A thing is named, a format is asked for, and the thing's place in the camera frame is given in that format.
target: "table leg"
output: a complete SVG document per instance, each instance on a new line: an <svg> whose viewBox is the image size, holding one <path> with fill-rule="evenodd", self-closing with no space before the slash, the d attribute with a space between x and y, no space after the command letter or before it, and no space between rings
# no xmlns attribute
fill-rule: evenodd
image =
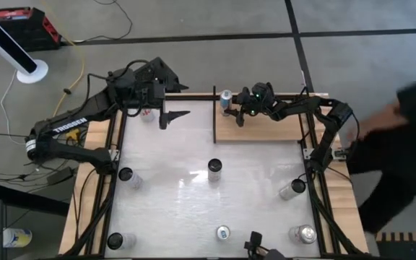
<svg viewBox="0 0 416 260"><path fill-rule="evenodd" d="M48 199L43 196L29 194L26 192L16 191L11 188L0 186L0 199L8 205L31 209L34 211L45 212L49 214L67 216L69 213L69 204Z"/></svg>

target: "white table surface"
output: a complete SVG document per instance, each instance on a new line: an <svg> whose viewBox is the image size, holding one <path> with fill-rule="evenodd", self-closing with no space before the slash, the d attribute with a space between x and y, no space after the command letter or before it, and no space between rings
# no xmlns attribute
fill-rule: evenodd
<svg viewBox="0 0 416 260"><path fill-rule="evenodd" d="M243 244L251 231L285 256L319 255L317 242L293 243L288 236L291 227L313 226L308 192L289 201L278 196L304 172L297 142L213 144L211 102L168 101L166 109L191 113L164 131L157 111L151 123L139 117L126 123L120 168L131 168L144 183L133 190L118 179L109 234L133 233L137 243L107 248L106 257L247 257ZM207 180L212 158L222 161L216 183ZM226 241L215 236L220 225L231 230Z"/></svg>

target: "silver can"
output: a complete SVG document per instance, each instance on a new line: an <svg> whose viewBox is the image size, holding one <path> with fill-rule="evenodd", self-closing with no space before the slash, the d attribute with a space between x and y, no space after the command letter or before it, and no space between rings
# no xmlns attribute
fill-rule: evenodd
<svg viewBox="0 0 416 260"><path fill-rule="evenodd" d="M222 225L216 229L216 237L221 241L225 241L230 237L230 229Z"/></svg>
<svg viewBox="0 0 416 260"><path fill-rule="evenodd" d="M291 181L279 190L279 195L284 200L290 200L306 190L306 183L299 178Z"/></svg>
<svg viewBox="0 0 416 260"><path fill-rule="evenodd" d="M137 238L133 233L113 233L107 239L107 246L112 250L130 249L136 242Z"/></svg>
<svg viewBox="0 0 416 260"><path fill-rule="evenodd" d="M221 114L223 116L229 116L228 113L225 113L224 110L231 109L232 107L232 91L224 90L220 95L220 105L221 105Z"/></svg>
<svg viewBox="0 0 416 260"><path fill-rule="evenodd" d="M144 122L152 122L155 119L152 109L142 109L139 115Z"/></svg>
<svg viewBox="0 0 416 260"><path fill-rule="evenodd" d="M312 244L317 239L316 231L310 225L292 227L288 234L292 241L303 244Z"/></svg>
<svg viewBox="0 0 416 260"><path fill-rule="evenodd" d="M130 168L123 168L118 173L118 177L122 181L126 181L133 189L139 189L142 185L142 178L134 173Z"/></svg>
<svg viewBox="0 0 416 260"><path fill-rule="evenodd" d="M218 181L221 179L222 162L219 159L211 159L208 162L208 181Z"/></svg>

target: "yellow cable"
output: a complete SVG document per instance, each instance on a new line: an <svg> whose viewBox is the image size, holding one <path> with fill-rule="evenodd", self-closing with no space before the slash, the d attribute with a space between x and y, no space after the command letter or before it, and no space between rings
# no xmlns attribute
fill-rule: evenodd
<svg viewBox="0 0 416 260"><path fill-rule="evenodd" d="M59 19L57 19L57 16L54 14L54 12L52 11L52 8L49 6L49 4L45 1L45 0L41 0L41 4L43 4L43 6L46 8L46 11L50 14L50 16L56 21L57 27L59 27L59 25L61 26L61 23L59 22ZM82 65L81 65L81 73L79 74L79 77L77 78L77 80L75 80L69 87L69 90L73 89L74 87L76 87L79 83L79 81L83 78L83 76L85 75L85 55L83 54L83 52L79 49L79 47L74 44L74 42L72 42L69 37L66 36L65 27L61 26L61 29L64 31L64 33L62 33L62 37L68 42L70 43L73 48L78 52L78 54L81 56L81 60L82 60ZM53 116L56 116L59 108L61 107L64 99L66 97L66 93L64 93L61 97L61 99L58 101L56 109L54 111Z"/></svg>

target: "white cable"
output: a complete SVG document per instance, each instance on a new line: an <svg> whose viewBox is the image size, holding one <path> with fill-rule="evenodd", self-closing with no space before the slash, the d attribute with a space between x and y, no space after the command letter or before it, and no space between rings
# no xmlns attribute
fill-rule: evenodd
<svg viewBox="0 0 416 260"><path fill-rule="evenodd" d="M8 137L9 137L9 139L10 139L13 143L15 143L15 144L25 145L25 143L19 143L19 142L17 142L17 141L14 141L14 140L13 140L13 138L12 138L12 136L11 136L11 128L9 127L9 117L7 116L7 113L6 113L6 108L4 108L4 105L3 105L4 98L6 98L7 93L10 91L10 89L11 89L12 85L14 84L14 79L15 79L15 74L16 74L16 73L17 73L17 70L15 70L15 71L14 71L14 75L12 76L11 83L9 83L9 86L7 87L7 90L6 90L6 92L4 93L3 98L1 99L0 104L1 104L1 107L3 108L4 115L6 116L6 122L7 122L7 134L9 135L9 136L8 136Z"/></svg>

